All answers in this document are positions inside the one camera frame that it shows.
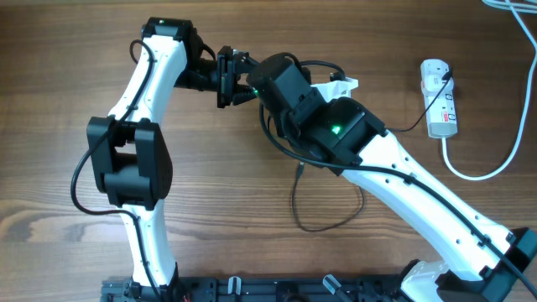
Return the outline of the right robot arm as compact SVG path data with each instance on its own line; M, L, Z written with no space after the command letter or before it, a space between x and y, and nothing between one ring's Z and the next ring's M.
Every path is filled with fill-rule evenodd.
M384 123L345 96L311 85L299 61L280 53L255 63L248 84L259 114L274 120L270 141L301 162L326 167L370 192L439 254L400 275L394 298L502 301L536 255L536 235L475 211L427 172Z

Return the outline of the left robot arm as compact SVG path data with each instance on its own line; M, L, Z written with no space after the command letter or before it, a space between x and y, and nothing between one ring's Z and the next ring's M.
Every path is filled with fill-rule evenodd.
M164 220L173 165L161 123L176 87L214 91L220 108L252 100L253 89L239 80L257 62L229 46L214 52L190 20L152 17L136 42L141 54L122 98L88 123L88 156L97 189L127 230L134 270L124 294L179 301L184 295Z

